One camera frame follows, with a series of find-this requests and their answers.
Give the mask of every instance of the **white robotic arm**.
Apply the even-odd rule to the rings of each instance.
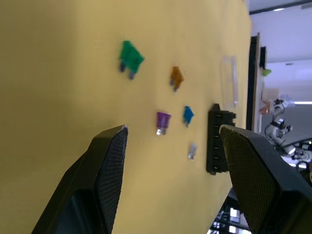
[[[274,101],[272,122],[266,127],[265,135],[275,144],[283,148],[285,152],[291,156],[295,153],[296,148],[292,145],[288,147],[282,146],[285,141],[285,134],[289,133],[293,129],[292,126],[285,125],[283,113],[287,106],[288,103],[284,100],[277,99]]]

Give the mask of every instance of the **yellow table surface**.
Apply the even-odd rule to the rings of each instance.
[[[114,234],[206,233],[231,187],[206,172],[207,114],[235,55],[245,127],[251,22],[242,0],[3,0],[0,233],[30,233],[64,172],[99,132],[129,124]],[[145,56],[133,81],[122,42]],[[174,93],[172,66],[185,81]],[[184,105],[195,116],[182,123]],[[156,112],[172,115],[156,136]],[[187,160],[190,142],[198,145]]]

